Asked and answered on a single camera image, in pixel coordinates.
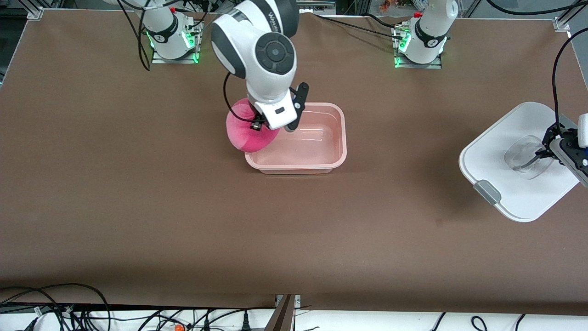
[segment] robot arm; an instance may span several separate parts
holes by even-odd
[[[117,0],[104,0],[118,4]],[[129,4],[143,8],[143,24],[154,50],[164,59],[179,59],[196,47],[193,34],[194,19],[175,12],[165,4],[169,0],[126,0]]]
[[[431,63],[443,52],[447,32],[458,12],[455,0],[429,0],[423,16],[410,19],[410,37],[400,50],[415,63]]]
[[[296,50],[288,38],[296,33],[298,15],[295,0],[246,0],[212,23],[215,55],[246,80],[249,102],[272,130],[300,114],[290,95]]]

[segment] pink plastic tray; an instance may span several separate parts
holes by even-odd
[[[264,174],[326,174],[347,157],[345,118],[336,105],[307,102],[296,131],[284,128],[271,144],[245,160]]]

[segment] pink object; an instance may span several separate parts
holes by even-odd
[[[307,102],[296,131],[283,128],[273,143],[245,160],[264,174],[326,174],[347,157],[345,118],[333,104]]]
[[[247,120],[255,117],[255,111],[247,98],[237,101],[232,109],[238,116]],[[226,116],[226,134],[229,136],[230,143],[240,151],[257,152],[269,145],[278,135],[279,130],[270,130],[263,125],[261,131],[255,131],[249,128],[250,125],[250,122],[241,121],[231,112]]]

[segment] orange object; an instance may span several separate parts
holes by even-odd
[[[392,5],[392,0],[384,0],[384,2],[382,2],[380,4],[380,12],[381,13],[387,12],[388,8],[390,8],[391,5]]]

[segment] table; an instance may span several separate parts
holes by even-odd
[[[198,65],[146,72],[121,12],[45,11],[0,90],[0,284],[84,282],[111,303],[300,293],[315,309],[586,314],[587,191],[519,224],[457,166],[521,102],[553,106],[566,35],[483,19],[451,35],[443,69],[401,69],[389,39],[301,15],[294,83],[341,107],[348,157],[325,176],[266,176],[226,138],[208,35]],[[558,76],[576,119],[588,94],[571,48]],[[245,84],[228,91],[236,101]]]

